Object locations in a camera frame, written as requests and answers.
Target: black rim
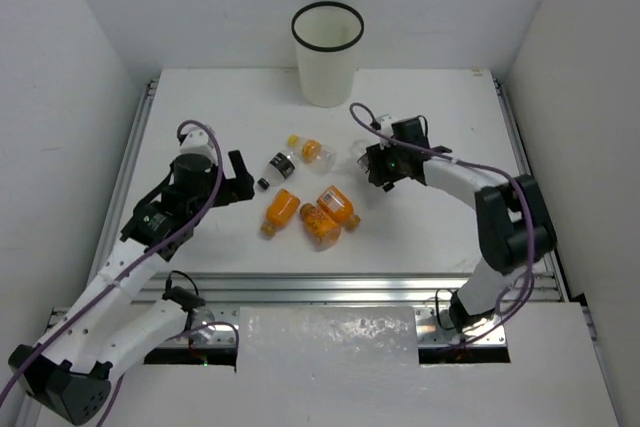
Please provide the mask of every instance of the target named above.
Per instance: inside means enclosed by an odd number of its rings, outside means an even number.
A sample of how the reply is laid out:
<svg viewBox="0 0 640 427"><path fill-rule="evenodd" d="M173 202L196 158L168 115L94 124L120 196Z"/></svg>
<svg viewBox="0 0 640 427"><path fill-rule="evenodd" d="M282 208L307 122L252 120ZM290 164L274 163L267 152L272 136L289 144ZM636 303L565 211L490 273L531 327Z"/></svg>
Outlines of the black rim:
<svg viewBox="0 0 640 427"><path fill-rule="evenodd" d="M358 22L360 22L360 32L358 32L358 35L356 35L355 39L353 39L351 42L347 42L346 44L338 45L336 47L320 47L318 45L313 45L302 40L302 38L296 32L296 20L298 20L298 17L300 17L308 10L315 9L316 7L338 7L340 9L351 12L356 16ZM364 33L364 19L360 15L360 12L347 4L343 4L342 2L333 2L330 0L314 2L313 4L309 4L306 7L301 8L298 12L296 12L296 15L293 16L293 19L291 19L291 33L293 34L293 38L296 39L296 42L298 42L300 45L305 46L307 49L315 50L316 52L340 52L341 50L346 50L349 47L353 47L362 38L362 34Z"/></svg>

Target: small bottle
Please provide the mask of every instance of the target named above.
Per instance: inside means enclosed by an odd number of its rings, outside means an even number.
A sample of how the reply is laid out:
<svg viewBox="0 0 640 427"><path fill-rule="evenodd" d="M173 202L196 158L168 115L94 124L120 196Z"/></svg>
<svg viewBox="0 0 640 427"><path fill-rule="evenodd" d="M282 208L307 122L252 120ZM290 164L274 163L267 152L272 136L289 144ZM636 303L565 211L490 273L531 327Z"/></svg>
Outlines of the small bottle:
<svg viewBox="0 0 640 427"><path fill-rule="evenodd" d="M353 213L353 204L333 185L318 197L318 205L349 232L360 224L360 217Z"/></svg>
<svg viewBox="0 0 640 427"><path fill-rule="evenodd" d="M267 209L267 220L262 224L260 230L267 237L273 237L278 229L282 229L289 223L299 205L299 198L285 189L280 189Z"/></svg>
<svg viewBox="0 0 640 427"><path fill-rule="evenodd" d="M304 228L319 247L325 249L336 243L342 229L320 207L304 204L300 207Z"/></svg>
<svg viewBox="0 0 640 427"><path fill-rule="evenodd" d="M258 180L258 185L262 190L281 184L293 174L293 171L296 170L294 159L292 150L285 150L274 155L264 169L262 177Z"/></svg>
<svg viewBox="0 0 640 427"><path fill-rule="evenodd" d="M287 145L317 174L326 174L336 163L336 151L317 140L292 135Z"/></svg>

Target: plastic cup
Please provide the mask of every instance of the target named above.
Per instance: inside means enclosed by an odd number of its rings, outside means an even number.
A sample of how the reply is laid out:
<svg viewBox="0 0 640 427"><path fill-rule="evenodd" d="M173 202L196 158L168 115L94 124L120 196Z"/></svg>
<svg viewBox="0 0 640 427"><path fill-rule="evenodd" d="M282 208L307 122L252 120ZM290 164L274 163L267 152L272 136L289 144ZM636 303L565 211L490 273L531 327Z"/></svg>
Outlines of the plastic cup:
<svg viewBox="0 0 640 427"><path fill-rule="evenodd" d="M316 2L293 16L291 32L305 99L319 107L345 103L356 72L355 47L364 32L360 13L340 2Z"/></svg>

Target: orange bottle cap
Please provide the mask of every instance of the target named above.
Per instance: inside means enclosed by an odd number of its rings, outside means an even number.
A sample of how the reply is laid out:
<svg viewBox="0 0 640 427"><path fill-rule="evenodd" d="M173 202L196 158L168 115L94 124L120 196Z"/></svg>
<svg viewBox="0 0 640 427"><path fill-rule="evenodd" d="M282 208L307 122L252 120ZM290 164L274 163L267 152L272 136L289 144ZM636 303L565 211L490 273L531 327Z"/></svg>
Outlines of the orange bottle cap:
<svg viewBox="0 0 640 427"><path fill-rule="evenodd" d="M304 219L311 209L313 209L313 205L304 204L302 207L300 207L300 217Z"/></svg>
<svg viewBox="0 0 640 427"><path fill-rule="evenodd" d="M263 234L265 234L267 237L271 238L274 235L276 235L276 228L273 224L269 223L269 222L264 222L261 226L260 226L260 230L262 231Z"/></svg>
<svg viewBox="0 0 640 427"><path fill-rule="evenodd" d="M344 228L347 229L349 232L352 232L356 230L358 225L360 225L360 217L353 214L351 217L349 217L349 220L347 220L347 222L345 223Z"/></svg>

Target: bottle label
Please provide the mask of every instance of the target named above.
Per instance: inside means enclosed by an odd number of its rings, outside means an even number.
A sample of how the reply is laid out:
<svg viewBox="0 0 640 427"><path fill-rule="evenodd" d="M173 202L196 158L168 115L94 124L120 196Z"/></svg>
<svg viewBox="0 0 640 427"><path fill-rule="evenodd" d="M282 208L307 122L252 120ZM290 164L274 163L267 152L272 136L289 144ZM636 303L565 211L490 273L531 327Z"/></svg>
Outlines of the bottle label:
<svg viewBox="0 0 640 427"><path fill-rule="evenodd" d="M278 172L280 172L280 175L282 175L283 179L289 177L296 169L296 166L293 165L293 163L287 158L287 156L281 152L278 152L276 155L274 155L273 159L271 159L271 162L269 163L273 165Z"/></svg>
<svg viewBox="0 0 640 427"><path fill-rule="evenodd" d="M340 202L338 195L329 189L325 192L321 199L322 203L326 205L332 212L338 212L344 205Z"/></svg>

